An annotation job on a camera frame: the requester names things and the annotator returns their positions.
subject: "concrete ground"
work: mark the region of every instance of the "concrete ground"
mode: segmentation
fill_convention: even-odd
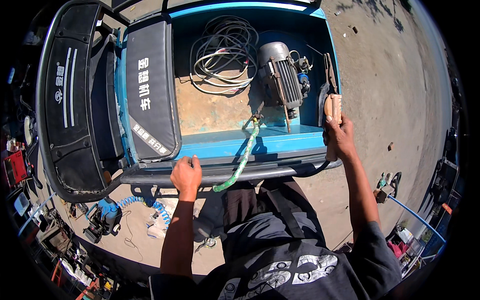
[[[133,19],[160,5],[160,1],[145,0],[123,13]],[[354,123],[355,144],[370,185],[376,187],[382,172],[401,171],[398,199],[416,211],[442,155],[451,102],[443,45],[425,11],[416,3],[413,6],[410,14],[395,0],[322,3],[338,56],[344,110]],[[395,147],[389,152],[390,142]],[[352,239],[343,167],[296,181],[318,214],[327,246],[334,249]],[[135,187],[122,185],[110,196],[119,200],[137,192]],[[175,190],[160,192],[163,199],[175,203]],[[208,205],[213,211],[221,211],[219,195],[209,189],[200,192],[199,198],[199,209]],[[58,211],[68,219],[59,203],[55,199]],[[140,268],[143,264],[158,267],[163,240],[147,237],[145,225],[153,209],[134,203],[126,210],[131,213],[122,218],[118,236],[105,236],[97,246],[139,262]],[[387,235],[403,209],[388,201],[379,205],[379,211]],[[214,218],[221,220],[221,214]],[[76,234],[85,239],[85,218],[70,221]],[[192,270],[194,274],[208,274],[223,262],[218,241],[216,247],[201,248],[194,254]]]

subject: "white cable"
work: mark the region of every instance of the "white cable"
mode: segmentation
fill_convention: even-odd
[[[198,42],[202,42],[193,61],[193,48]],[[250,26],[248,21],[235,16],[219,16],[210,20],[205,26],[202,37],[197,39],[190,49],[190,80],[192,84],[204,93],[209,94],[232,94],[245,87],[255,78],[257,64],[250,51],[256,50],[258,33]],[[220,75],[221,70],[233,61],[243,66],[239,74],[233,76]],[[238,79],[244,75],[249,67],[254,67],[254,74],[248,79]],[[226,88],[222,91],[207,91],[202,89],[194,80],[195,75],[202,79],[202,83]],[[215,83],[209,78],[216,78],[223,83]]]

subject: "man's arm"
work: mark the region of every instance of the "man's arm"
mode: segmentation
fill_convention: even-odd
[[[350,222],[353,228],[353,240],[356,241],[358,234],[368,222],[375,221],[380,226],[377,202],[353,143],[352,121],[344,113],[342,113],[341,125],[332,121],[331,116],[327,116],[326,119],[324,139],[343,161],[347,176]]]
[[[179,191],[179,202],[168,225],[162,247],[160,271],[163,274],[182,275],[192,278],[193,257],[193,204],[202,182],[202,168],[196,155],[184,156],[175,165],[170,180]]]

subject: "green hose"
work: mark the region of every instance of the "green hose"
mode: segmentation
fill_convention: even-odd
[[[248,156],[250,155],[250,151],[252,150],[253,141],[257,137],[259,131],[260,131],[260,126],[258,126],[258,120],[256,118],[253,118],[253,131],[252,131],[252,134],[250,135],[250,138],[248,139],[247,146],[245,147],[245,153],[243,154],[243,157],[241,159],[238,169],[235,171],[235,173],[233,173],[232,177],[230,177],[227,181],[225,181],[220,185],[214,185],[213,186],[214,192],[223,191],[224,189],[229,188],[232,184],[234,184],[237,181],[237,179],[239,178],[240,174],[243,171],[243,168],[245,168],[245,165],[247,164]]]

